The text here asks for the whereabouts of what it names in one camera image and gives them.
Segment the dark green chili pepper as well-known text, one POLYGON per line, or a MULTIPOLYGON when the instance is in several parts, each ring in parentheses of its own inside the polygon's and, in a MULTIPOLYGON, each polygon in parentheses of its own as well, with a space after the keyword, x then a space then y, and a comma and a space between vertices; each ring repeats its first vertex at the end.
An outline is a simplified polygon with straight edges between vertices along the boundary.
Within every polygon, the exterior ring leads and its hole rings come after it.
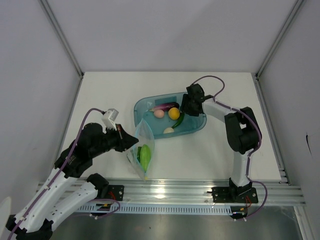
POLYGON ((185 117, 185 113, 182 112, 178 118, 178 120, 176 121, 176 123, 172 126, 173 129, 177 128, 178 126, 180 126, 184 120, 185 117))

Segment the clear zip top bag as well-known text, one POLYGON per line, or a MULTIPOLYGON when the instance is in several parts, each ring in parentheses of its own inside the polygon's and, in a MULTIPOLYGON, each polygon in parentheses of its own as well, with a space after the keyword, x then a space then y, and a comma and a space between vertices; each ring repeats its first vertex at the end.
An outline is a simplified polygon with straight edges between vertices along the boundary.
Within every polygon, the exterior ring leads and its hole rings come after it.
POLYGON ((137 175, 143 181, 146 181, 148 179, 148 168, 154 155, 155 138, 145 119, 142 119, 136 126, 134 136, 138 139, 138 143, 130 149, 127 159, 137 175))

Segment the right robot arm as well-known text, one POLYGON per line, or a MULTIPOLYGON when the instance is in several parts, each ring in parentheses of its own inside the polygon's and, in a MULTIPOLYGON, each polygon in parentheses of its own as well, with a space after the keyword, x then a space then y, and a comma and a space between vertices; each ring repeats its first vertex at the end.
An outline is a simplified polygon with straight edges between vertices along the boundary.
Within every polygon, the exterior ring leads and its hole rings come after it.
POLYGON ((198 83, 188 86, 186 90, 181 103, 183 113, 193 117, 206 114, 225 125, 227 142, 233 150, 228 196, 232 201, 239 202, 252 189, 249 178, 251 155, 262 143, 262 134, 253 110, 250 107, 237 109, 216 100, 212 95, 205 95, 198 83))

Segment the light green cucumber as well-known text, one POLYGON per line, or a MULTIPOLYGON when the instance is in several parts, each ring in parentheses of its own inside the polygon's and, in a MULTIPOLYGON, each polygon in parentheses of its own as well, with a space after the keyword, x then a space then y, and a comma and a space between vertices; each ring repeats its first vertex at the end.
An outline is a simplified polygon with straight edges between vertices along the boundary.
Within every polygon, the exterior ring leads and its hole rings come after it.
POLYGON ((141 153, 140 153, 140 165, 145 172, 148 169, 151 158, 152 158, 152 151, 148 145, 144 144, 141 148, 141 153))

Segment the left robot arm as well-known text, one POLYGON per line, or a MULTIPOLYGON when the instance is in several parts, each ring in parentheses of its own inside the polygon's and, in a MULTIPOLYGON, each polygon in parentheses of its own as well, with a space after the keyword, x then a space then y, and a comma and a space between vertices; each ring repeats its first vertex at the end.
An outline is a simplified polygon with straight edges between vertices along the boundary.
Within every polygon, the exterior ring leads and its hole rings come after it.
POLYGON ((124 152, 138 143, 120 124, 104 130, 98 123, 86 124, 70 146, 54 163, 44 185, 19 213, 10 215, 6 228, 18 240, 48 240, 58 226, 78 208, 92 200, 108 199, 109 182, 91 174, 74 193, 61 200, 63 193, 92 166, 93 159, 110 151, 124 152))

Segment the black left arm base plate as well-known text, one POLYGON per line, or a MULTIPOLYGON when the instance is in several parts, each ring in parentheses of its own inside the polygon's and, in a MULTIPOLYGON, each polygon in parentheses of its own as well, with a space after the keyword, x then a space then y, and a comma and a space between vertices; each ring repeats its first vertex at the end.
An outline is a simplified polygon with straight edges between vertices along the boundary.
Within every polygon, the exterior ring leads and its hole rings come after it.
POLYGON ((108 185, 102 188, 102 190, 98 194, 98 197, 100 199, 113 199, 117 201, 122 201, 124 197, 124 192, 124 185, 108 185))

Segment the orange fruit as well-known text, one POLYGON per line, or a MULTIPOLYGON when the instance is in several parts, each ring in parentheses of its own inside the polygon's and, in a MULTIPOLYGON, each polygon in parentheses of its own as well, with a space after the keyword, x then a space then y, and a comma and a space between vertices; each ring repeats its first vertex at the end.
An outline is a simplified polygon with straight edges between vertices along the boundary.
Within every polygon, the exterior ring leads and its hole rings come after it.
POLYGON ((178 120, 180 117, 180 110, 176 107, 172 107, 169 111, 168 111, 168 116, 170 119, 172 120, 178 120))

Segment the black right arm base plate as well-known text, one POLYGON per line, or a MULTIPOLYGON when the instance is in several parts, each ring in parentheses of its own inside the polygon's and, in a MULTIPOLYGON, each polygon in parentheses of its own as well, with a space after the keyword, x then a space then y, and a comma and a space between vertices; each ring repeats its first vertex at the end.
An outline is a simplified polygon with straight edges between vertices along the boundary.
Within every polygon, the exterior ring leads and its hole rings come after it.
POLYGON ((254 187, 243 193, 236 193, 232 192, 229 187, 216 186, 206 193, 212 196, 214 203, 257 204, 259 202, 258 194, 254 187))

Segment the blue translucent plastic basin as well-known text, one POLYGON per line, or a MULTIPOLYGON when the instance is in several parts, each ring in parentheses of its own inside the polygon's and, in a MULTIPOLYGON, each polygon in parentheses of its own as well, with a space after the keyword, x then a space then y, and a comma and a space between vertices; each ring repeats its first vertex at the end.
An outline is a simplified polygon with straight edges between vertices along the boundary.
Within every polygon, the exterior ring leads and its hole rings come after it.
POLYGON ((207 123, 207 116, 185 115, 183 121, 177 125, 177 120, 173 120, 165 112, 162 118, 158 118, 152 111, 153 108, 164 104, 175 103, 180 105, 183 100, 184 92, 149 96, 137 101, 133 108, 134 124, 137 126, 141 120, 145 120, 152 130, 155 139, 173 138, 182 135, 193 134, 207 123))

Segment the white egg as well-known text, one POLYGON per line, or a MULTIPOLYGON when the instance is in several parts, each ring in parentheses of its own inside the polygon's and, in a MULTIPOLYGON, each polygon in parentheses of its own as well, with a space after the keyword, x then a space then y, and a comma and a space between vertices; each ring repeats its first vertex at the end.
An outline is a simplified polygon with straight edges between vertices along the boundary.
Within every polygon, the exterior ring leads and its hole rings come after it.
POLYGON ((172 127, 167 127, 167 128, 163 131, 164 134, 170 134, 170 133, 174 133, 174 132, 175 132, 175 130, 174 130, 172 127))

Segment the green bell pepper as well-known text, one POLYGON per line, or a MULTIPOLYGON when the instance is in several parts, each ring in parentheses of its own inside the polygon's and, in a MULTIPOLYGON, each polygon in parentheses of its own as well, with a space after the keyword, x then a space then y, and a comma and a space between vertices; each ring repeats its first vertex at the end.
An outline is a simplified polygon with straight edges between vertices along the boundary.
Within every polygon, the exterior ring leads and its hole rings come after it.
POLYGON ((138 146, 136 158, 137 158, 137 160, 138 160, 139 162, 141 161, 141 149, 142 149, 142 147, 141 147, 141 146, 138 146))

